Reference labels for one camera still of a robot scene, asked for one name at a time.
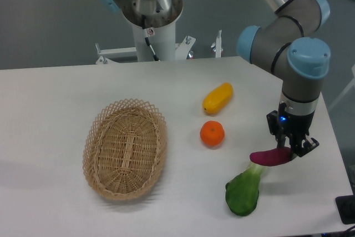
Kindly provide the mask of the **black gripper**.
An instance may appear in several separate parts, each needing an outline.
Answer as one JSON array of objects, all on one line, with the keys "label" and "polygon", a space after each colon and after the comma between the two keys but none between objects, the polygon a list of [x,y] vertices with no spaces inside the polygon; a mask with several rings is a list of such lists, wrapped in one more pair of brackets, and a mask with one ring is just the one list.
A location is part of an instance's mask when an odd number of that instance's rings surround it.
[{"label": "black gripper", "polygon": [[312,137],[309,137],[309,128],[311,126],[315,111],[308,115],[294,115],[286,111],[286,103],[278,105],[278,110],[274,110],[266,115],[268,128],[275,136],[277,147],[284,148],[286,137],[289,139],[291,156],[293,161],[296,157],[303,157],[316,149],[320,143]]}]

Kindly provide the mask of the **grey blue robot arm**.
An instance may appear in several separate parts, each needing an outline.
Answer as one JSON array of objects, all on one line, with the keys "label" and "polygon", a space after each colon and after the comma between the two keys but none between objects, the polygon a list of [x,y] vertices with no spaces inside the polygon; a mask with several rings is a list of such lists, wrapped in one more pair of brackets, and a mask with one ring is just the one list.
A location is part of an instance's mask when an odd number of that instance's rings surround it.
[{"label": "grey blue robot arm", "polygon": [[[278,109],[267,115],[277,147],[250,155],[253,163],[276,166],[302,157],[316,147],[309,128],[329,70],[329,46],[311,34],[329,17],[326,0],[265,0],[276,20],[265,28],[245,28],[237,54],[282,80]],[[139,61],[186,59],[187,42],[175,43],[175,22],[182,0],[101,0],[112,12],[122,12],[134,32]]]}]

